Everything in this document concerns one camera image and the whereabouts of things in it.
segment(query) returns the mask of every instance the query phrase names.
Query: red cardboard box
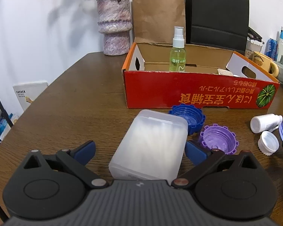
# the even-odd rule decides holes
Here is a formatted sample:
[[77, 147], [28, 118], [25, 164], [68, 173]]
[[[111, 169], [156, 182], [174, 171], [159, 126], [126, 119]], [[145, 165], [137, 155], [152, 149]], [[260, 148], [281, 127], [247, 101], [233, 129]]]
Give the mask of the red cardboard box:
[[[171, 108], [181, 103], [268, 109], [280, 83], [243, 55], [186, 45], [186, 72], [168, 72], [171, 46], [134, 43], [122, 67], [128, 108]], [[228, 69], [236, 76], [217, 74]]]

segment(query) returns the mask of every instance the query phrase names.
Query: purple bottle cap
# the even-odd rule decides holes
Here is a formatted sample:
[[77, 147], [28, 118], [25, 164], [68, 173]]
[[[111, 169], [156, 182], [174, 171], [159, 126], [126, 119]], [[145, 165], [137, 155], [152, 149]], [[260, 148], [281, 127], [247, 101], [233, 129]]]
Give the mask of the purple bottle cap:
[[209, 149], [220, 149], [227, 155], [236, 153], [239, 142], [235, 139], [235, 133], [231, 132], [226, 126], [205, 126], [200, 133], [199, 142], [203, 147]]

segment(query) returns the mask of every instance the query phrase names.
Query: green spray bottle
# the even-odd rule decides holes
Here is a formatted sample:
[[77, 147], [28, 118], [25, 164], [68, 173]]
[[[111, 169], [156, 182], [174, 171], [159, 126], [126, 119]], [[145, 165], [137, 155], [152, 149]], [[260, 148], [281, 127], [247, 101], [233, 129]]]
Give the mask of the green spray bottle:
[[175, 26], [169, 71], [184, 72], [185, 67], [186, 50], [184, 49], [183, 27]]

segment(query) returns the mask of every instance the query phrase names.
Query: green liquid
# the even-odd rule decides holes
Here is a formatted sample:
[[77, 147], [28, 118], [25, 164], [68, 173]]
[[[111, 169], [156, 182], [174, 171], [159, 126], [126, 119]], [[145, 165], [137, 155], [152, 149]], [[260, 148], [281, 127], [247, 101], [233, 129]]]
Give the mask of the green liquid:
[[186, 67], [186, 50], [173, 47], [170, 52], [169, 71], [184, 72]]

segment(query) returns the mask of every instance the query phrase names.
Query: transparent spray cap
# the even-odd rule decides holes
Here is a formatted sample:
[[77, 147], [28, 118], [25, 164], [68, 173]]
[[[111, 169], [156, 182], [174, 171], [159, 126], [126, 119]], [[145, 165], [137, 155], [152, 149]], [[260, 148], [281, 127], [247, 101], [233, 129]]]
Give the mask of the transparent spray cap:
[[173, 47], [184, 48], [183, 27], [174, 27]]

